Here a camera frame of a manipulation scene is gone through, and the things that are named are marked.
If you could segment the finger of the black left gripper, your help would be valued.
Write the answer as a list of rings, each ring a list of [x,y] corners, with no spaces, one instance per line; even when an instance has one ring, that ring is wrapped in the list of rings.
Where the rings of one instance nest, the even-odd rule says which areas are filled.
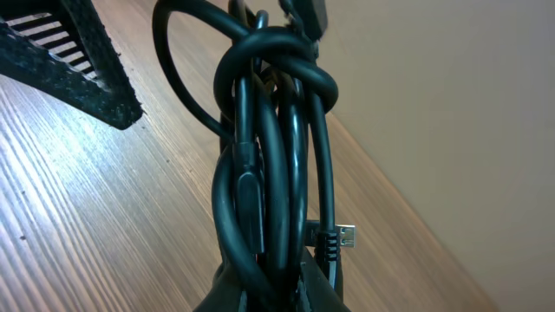
[[[120,130],[143,115],[90,0],[2,1],[1,74]]]

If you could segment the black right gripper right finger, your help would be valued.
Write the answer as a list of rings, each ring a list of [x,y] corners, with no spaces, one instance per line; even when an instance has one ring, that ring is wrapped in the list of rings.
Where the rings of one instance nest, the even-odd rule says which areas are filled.
[[[308,249],[301,258],[297,293],[297,312],[350,312]]]

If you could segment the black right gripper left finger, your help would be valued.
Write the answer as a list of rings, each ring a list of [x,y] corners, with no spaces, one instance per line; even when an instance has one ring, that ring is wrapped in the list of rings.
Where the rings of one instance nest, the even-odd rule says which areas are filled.
[[[194,312],[256,312],[260,303],[242,286],[235,268],[225,260],[216,270],[212,288]]]

